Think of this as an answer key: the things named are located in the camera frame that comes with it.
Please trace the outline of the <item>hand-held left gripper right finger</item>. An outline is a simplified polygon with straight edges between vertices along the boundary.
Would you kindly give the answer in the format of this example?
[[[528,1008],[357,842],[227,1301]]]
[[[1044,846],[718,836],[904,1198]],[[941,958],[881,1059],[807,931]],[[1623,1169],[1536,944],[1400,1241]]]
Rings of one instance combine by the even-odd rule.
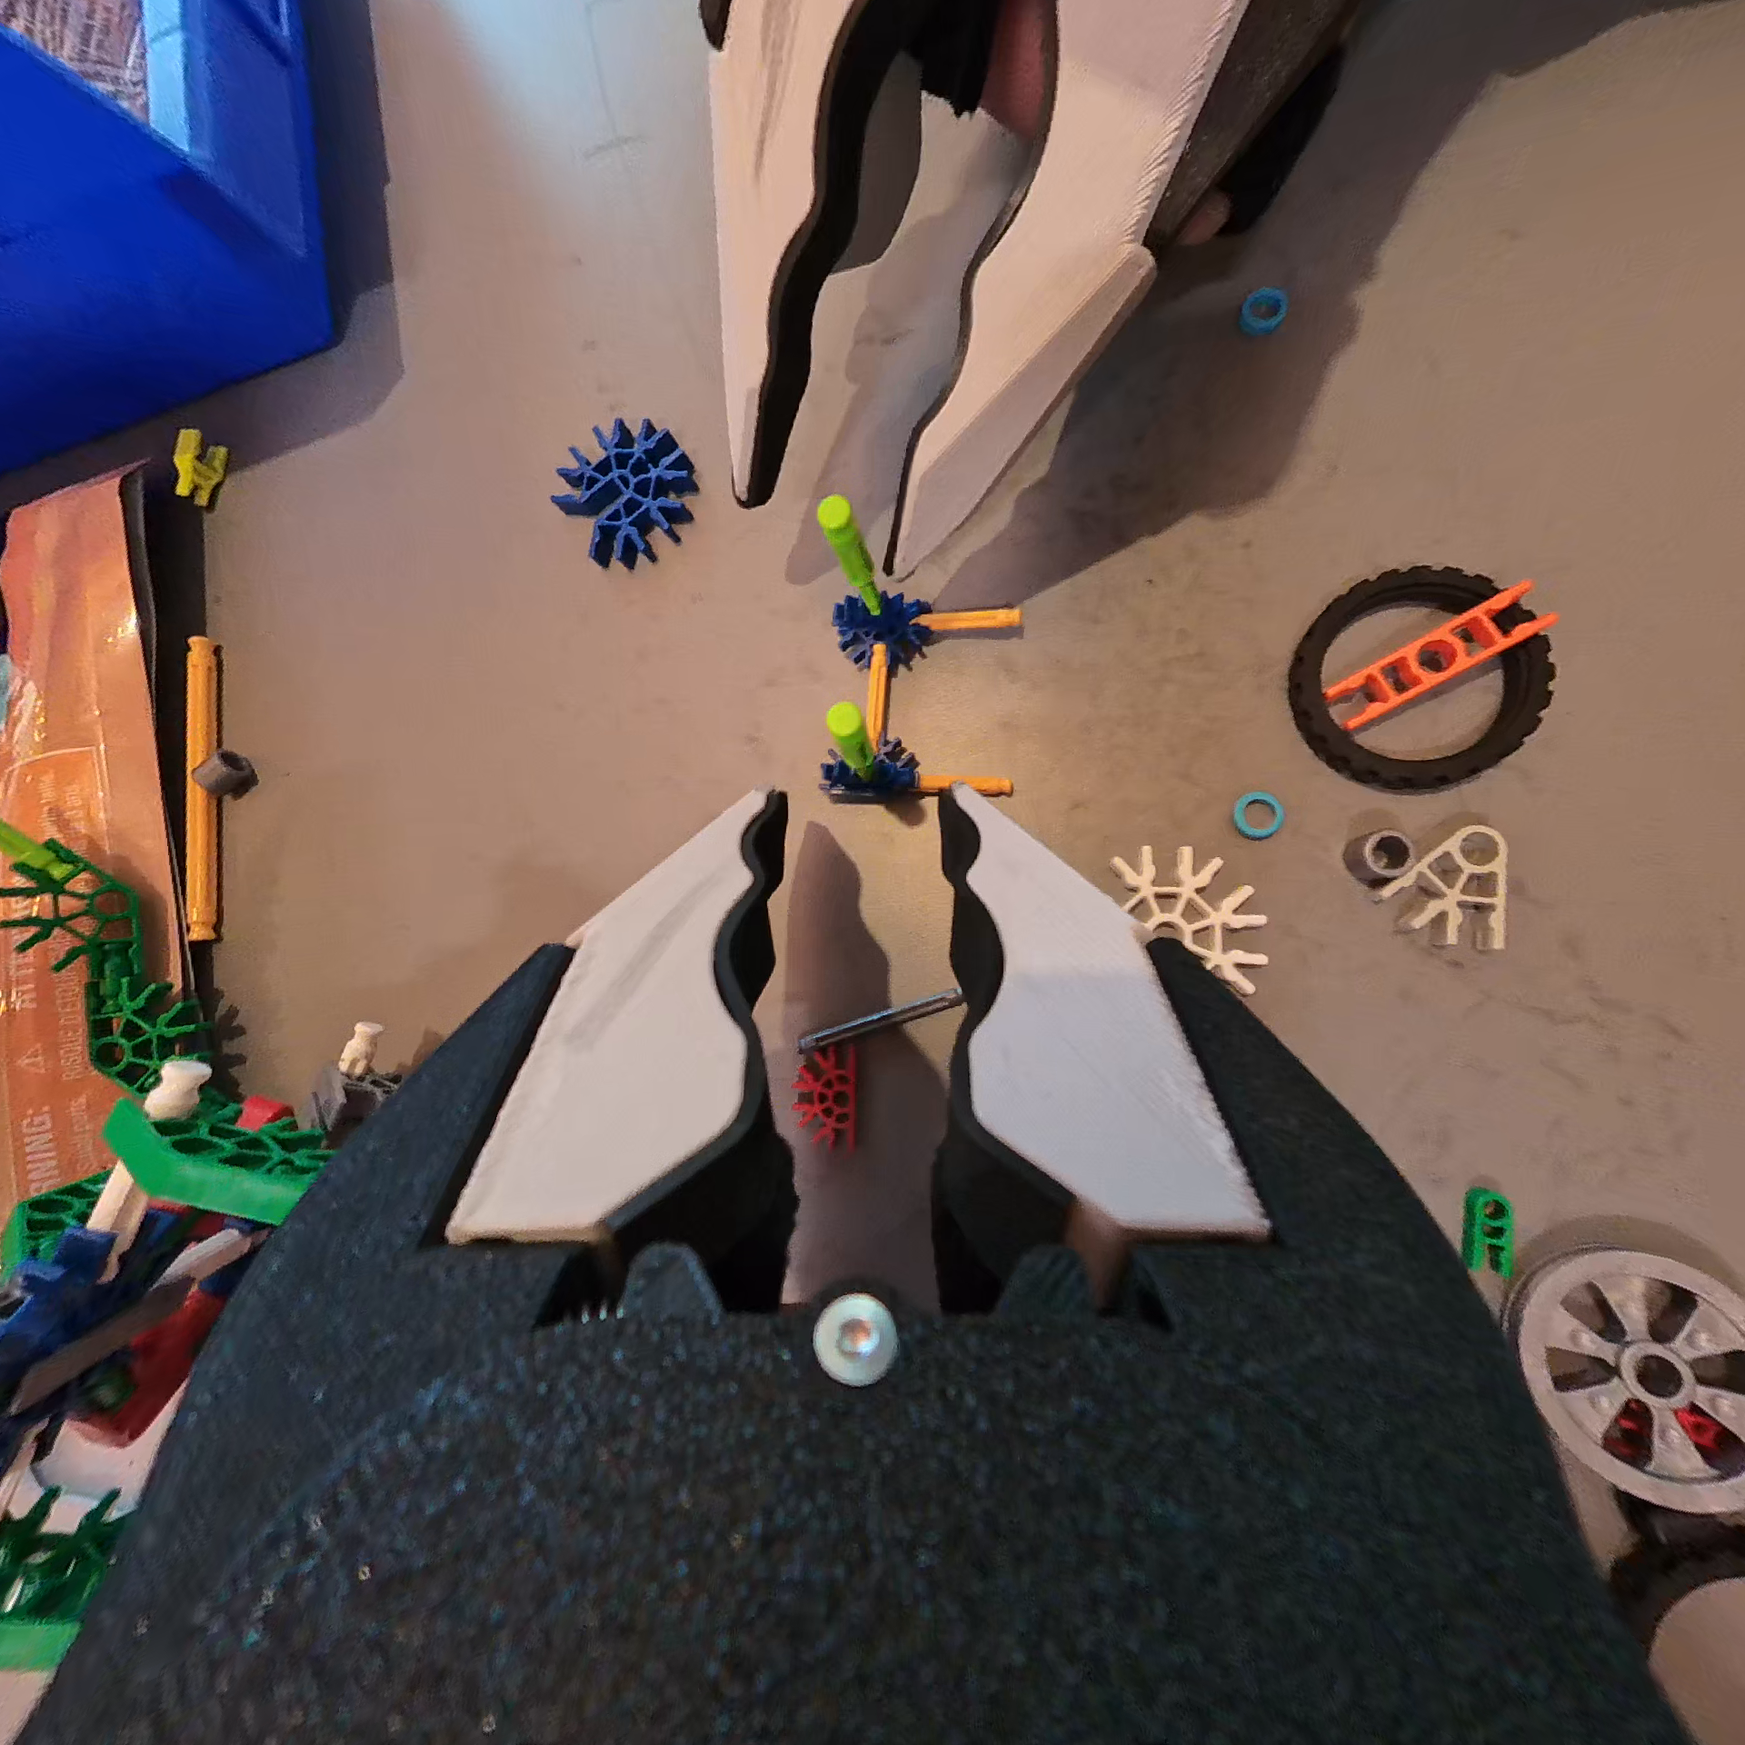
[[[970,785],[937,805],[972,1142],[1133,1235],[1268,1239],[1139,923]]]

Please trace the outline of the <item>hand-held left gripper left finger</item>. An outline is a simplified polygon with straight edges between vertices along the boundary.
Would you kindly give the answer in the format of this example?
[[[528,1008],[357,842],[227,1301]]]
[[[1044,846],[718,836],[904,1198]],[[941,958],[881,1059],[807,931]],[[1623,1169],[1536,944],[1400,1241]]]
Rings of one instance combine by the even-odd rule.
[[[757,1003],[790,801],[755,789],[570,939],[572,958],[448,1218],[454,1247],[656,1241],[724,1262],[792,1228]]]

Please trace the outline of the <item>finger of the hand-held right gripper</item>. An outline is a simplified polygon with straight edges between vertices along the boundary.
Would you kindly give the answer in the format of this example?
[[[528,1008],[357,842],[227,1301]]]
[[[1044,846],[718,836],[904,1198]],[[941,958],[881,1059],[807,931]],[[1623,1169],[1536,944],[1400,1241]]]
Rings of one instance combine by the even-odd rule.
[[[1032,144],[978,250],[885,557],[906,576],[985,500],[1156,277],[1146,248],[1243,2],[999,4],[983,107]]]
[[[869,122],[918,27],[906,2],[710,2],[710,138],[737,502],[778,487],[817,305],[859,219]]]

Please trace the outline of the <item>blue green orange rod assembly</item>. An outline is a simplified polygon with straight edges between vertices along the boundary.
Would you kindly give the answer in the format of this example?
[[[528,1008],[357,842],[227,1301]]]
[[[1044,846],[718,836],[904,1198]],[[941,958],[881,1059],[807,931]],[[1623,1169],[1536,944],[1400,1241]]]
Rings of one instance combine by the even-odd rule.
[[[952,785],[982,797],[1013,797],[1014,784],[995,776],[925,774],[918,754],[890,729],[896,675],[949,636],[1018,630],[1018,607],[937,613],[925,599],[910,599],[879,586],[859,520],[844,495],[817,506],[817,522],[830,543],[848,593],[832,609],[838,650],[863,673],[865,702],[838,702],[826,716],[830,751],[821,764],[821,789],[832,801],[887,805],[908,797],[939,797]]]

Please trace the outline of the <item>white snowflake connector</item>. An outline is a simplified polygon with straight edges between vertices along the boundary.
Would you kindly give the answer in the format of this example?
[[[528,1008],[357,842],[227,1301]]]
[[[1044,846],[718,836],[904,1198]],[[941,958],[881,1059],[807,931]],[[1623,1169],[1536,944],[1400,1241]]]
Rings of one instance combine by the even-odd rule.
[[[1139,849],[1137,861],[1111,857],[1109,873],[1123,886],[1123,913],[1150,939],[1172,937],[1177,944],[1239,997],[1253,997],[1253,972],[1268,966],[1263,950],[1243,948],[1234,941],[1241,933],[1268,925],[1268,917],[1251,910],[1251,884],[1236,884],[1218,896],[1210,890],[1222,877],[1226,861],[1212,855],[1201,861],[1189,844],[1175,849],[1164,867],[1150,844]]]

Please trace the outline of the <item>small red connector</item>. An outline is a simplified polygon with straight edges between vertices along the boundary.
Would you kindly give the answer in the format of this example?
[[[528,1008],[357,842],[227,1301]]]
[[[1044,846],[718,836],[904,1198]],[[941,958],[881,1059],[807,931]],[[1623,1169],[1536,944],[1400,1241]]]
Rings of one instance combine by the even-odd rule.
[[[857,1043],[834,1041],[801,1053],[793,1084],[801,1134],[832,1152],[854,1152],[859,1125]]]

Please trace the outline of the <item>dark grey rod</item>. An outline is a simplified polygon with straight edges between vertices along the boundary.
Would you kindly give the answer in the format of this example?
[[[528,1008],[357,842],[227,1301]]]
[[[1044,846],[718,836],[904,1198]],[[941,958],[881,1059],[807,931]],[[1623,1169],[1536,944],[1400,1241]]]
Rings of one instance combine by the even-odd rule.
[[[801,1057],[826,1051],[844,1043],[857,1041],[865,1036],[881,1036],[888,1030],[904,1028],[931,1016],[941,1016],[966,1003],[962,989],[947,989],[908,1003],[885,1006],[859,1018],[846,1018],[836,1024],[817,1028],[797,1038],[797,1053]]]

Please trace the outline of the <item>large blue double connector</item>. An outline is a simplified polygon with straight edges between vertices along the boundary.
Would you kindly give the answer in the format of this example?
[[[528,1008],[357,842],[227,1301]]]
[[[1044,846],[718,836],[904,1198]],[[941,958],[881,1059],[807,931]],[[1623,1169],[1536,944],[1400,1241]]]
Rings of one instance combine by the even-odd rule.
[[[654,562],[654,535],[681,543],[681,528],[693,522],[687,500],[697,495],[695,464],[664,425],[644,419],[631,427],[617,419],[611,431],[594,429],[600,454],[570,448],[572,466],[559,467],[567,491],[551,502],[567,516],[592,524],[588,555],[600,568],[634,570]]]

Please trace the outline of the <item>black rubber tyre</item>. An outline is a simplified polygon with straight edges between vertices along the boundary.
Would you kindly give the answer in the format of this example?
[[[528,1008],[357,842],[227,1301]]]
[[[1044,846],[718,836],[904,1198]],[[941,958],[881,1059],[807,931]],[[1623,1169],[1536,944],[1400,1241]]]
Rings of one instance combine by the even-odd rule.
[[[1484,774],[1491,774],[1499,764],[1515,756],[1538,731],[1546,710],[1552,706],[1557,681],[1552,632],[1420,702],[1426,704],[1476,677],[1497,673],[1499,690],[1491,721],[1460,747],[1437,756],[1396,756],[1369,741],[1369,735],[1379,725],[1420,704],[1352,735],[1336,723],[1334,714],[1323,702],[1323,689],[1338,683],[1327,673],[1329,656],[1362,623],[1408,611],[1426,611],[1435,613],[1435,623],[1427,628],[1431,630],[1462,609],[1507,588],[1513,586],[1501,586],[1486,576],[1449,566],[1408,566],[1358,582],[1325,605],[1300,640],[1286,675],[1286,700],[1298,733],[1309,751],[1334,774],[1354,784],[1371,791],[1408,797],[1429,797],[1458,789]]]

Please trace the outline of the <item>white fan-shaped connector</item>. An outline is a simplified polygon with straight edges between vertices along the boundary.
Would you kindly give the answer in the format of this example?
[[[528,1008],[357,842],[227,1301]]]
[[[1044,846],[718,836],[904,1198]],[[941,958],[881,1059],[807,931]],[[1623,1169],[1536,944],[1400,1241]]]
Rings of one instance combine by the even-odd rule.
[[[1453,948],[1472,921],[1474,948],[1505,950],[1511,900],[1507,840],[1499,830],[1482,824],[1455,830],[1373,892],[1377,904],[1396,898],[1412,898],[1418,904],[1402,911],[1402,931],[1429,929],[1439,948]]]

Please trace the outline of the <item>red green white toy model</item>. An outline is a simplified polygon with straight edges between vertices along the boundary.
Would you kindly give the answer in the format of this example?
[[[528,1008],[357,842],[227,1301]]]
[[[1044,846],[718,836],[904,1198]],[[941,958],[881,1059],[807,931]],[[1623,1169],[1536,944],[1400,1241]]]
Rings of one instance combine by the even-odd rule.
[[[20,952],[59,942],[53,970],[80,972],[86,1057],[121,1090],[111,1169],[4,1226],[4,1670],[55,1670],[117,1561],[126,1482],[88,1480],[92,1503],[55,1528],[62,1487],[33,1470],[66,1427],[125,1450],[167,1425],[254,1255],[406,1076],[379,1070],[380,1028],[361,1022],[313,1125],[212,1090],[204,1012],[146,975],[132,886],[68,844],[2,834],[4,929]]]

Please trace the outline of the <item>orange ladder connector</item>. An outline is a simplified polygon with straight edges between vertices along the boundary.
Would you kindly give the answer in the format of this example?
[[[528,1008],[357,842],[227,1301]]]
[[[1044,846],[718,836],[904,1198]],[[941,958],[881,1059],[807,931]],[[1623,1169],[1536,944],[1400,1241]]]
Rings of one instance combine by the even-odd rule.
[[[1488,595],[1435,628],[1323,689],[1346,733],[1373,727],[1433,692],[1495,665],[1559,625],[1559,613],[1528,613],[1530,580]]]

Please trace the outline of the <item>silver wheel hub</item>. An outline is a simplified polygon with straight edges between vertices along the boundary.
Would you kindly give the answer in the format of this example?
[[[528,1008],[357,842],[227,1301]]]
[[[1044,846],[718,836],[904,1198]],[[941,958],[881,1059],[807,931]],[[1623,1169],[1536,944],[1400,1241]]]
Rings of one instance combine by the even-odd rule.
[[[1517,1280],[1505,1328],[1571,1460],[1666,1513],[1744,1509],[1744,1297],[1689,1262],[1583,1247]]]

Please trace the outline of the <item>long yellow rod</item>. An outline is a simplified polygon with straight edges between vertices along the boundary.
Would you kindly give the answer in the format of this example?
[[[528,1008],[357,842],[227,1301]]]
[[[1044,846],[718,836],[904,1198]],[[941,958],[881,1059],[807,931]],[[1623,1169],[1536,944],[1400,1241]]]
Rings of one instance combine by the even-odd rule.
[[[185,913],[192,944],[220,941],[220,799],[196,778],[220,752],[220,650],[208,636],[187,642]]]

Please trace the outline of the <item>toy packaging bag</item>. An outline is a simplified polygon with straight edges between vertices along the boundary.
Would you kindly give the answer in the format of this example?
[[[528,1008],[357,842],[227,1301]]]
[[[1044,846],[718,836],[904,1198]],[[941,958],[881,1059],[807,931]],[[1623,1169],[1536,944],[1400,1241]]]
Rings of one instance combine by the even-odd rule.
[[[142,900],[146,977],[192,987],[154,702],[156,628],[144,471],[113,469],[10,512],[2,816],[61,842]],[[20,944],[45,906],[4,902],[2,1212],[103,1173],[119,1088],[86,1051],[84,970],[55,972],[68,941]]]

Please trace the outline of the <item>blue plastic storage bin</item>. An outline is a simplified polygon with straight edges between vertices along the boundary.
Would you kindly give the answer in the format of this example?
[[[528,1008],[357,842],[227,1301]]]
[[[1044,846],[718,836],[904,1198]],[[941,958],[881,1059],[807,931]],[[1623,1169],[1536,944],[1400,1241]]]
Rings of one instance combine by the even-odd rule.
[[[2,467],[338,338],[301,4],[144,4],[146,115],[4,27]]]

